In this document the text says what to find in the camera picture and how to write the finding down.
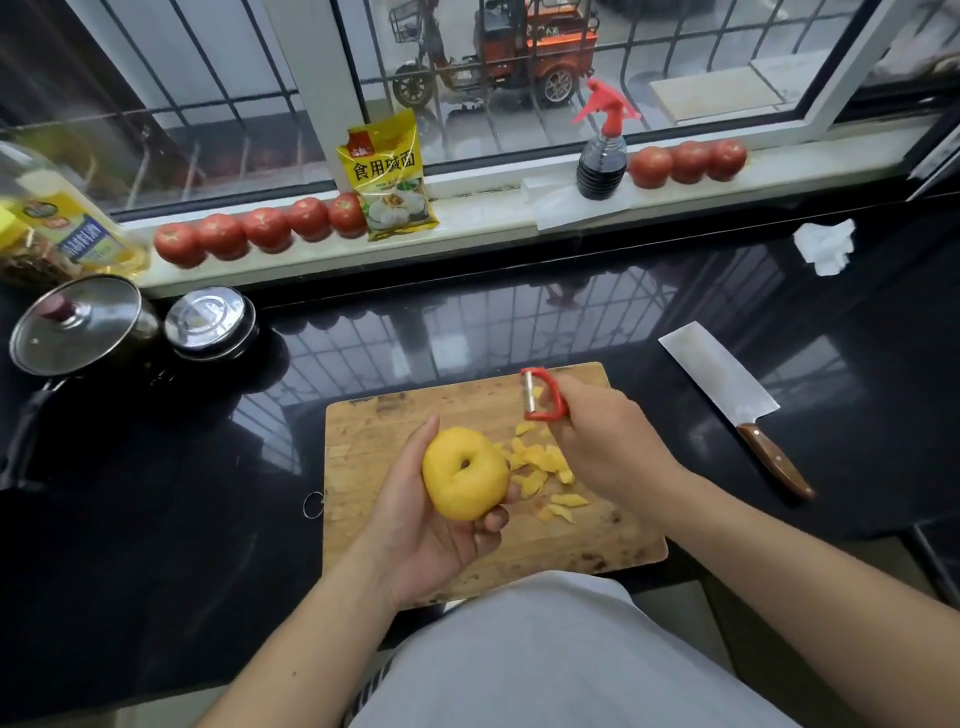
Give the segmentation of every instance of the plastic bag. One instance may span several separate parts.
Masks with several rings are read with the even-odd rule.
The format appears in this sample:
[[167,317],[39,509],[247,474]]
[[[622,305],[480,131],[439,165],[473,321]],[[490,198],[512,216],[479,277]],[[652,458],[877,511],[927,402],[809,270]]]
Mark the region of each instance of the plastic bag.
[[370,240],[437,226],[423,187],[417,119],[410,109],[354,127],[337,147],[350,185],[360,196]]

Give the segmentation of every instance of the cleaver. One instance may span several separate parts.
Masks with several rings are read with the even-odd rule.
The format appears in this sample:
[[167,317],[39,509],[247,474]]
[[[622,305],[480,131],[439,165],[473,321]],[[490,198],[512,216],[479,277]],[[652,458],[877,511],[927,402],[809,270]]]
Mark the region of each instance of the cleaver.
[[662,336],[660,343],[736,427],[767,470],[796,495],[813,499],[815,491],[756,423],[780,405],[733,354],[696,321]]

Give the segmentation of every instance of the cutting board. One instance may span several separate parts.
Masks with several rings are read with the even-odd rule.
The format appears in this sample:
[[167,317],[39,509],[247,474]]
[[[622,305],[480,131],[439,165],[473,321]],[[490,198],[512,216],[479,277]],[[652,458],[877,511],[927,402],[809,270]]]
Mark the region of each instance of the cutting board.
[[[610,386],[599,362],[551,371]],[[361,531],[407,435],[431,412],[440,415],[441,429],[470,427],[509,449],[515,427],[523,421],[522,397],[520,375],[515,374],[331,404],[326,409],[324,451],[324,570],[337,563]],[[522,440],[527,445],[553,443],[552,437],[542,436],[543,429],[538,425]],[[530,471],[525,466],[516,473]],[[659,532],[596,496],[579,480],[572,492],[586,497],[590,505],[573,509],[575,523],[561,518],[541,522],[539,510],[550,502],[551,494],[563,492],[551,475],[537,496],[508,506],[510,523],[500,548],[418,606],[475,596],[538,571],[601,573],[666,558],[666,541]]]

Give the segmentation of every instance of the wooden knife handle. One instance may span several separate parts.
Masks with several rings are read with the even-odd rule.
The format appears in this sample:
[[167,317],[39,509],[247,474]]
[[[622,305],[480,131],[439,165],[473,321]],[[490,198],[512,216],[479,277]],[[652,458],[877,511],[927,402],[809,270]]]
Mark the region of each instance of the wooden knife handle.
[[767,470],[777,477],[783,485],[804,500],[813,500],[814,491],[800,475],[800,471],[791,463],[783,450],[774,445],[774,441],[764,435],[758,425],[737,425],[736,431],[747,441],[750,449],[756,453]]

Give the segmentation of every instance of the tomato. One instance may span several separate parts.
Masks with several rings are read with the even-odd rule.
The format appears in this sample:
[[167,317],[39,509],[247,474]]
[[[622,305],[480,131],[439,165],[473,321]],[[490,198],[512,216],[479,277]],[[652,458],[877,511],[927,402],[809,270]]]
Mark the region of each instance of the tomato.
[[674,181],[680,184],[696,184],[704,178],[710,163],[710,148],[699,141],[685,141],[670,150],[673,156]]
[[666,184],[673,170],[673,157],[661,147],[645,147],[630,158],[627,169],[637,187],[657,189]]
[[184,223],[161,225],[154,233],[156,254],[178,268],[196,268],[206,260],[197,231]]
[[367,220],[360,207],[360,198],[352,192],[337,196],[330,206],[330,224],[341,237],[360,237],[367,231]]
[[293,245],[287,216],[276,207],[258,207],[244,215],[240,224],[253,245],[264,253],[282,253]]
[[243,227],[229,215],[207,215],[197,226],[200,247],[221,260],[236,260],[247,254],[250,244]]
[[712,180],[729,182],[747,163],[747,148],[739,139],[721,139],[710,148],[707,174]]
[[308,243],[316,243],[330,235],[330,213],[316,197],[304,197],[290,205],[287,220],[294,232]]

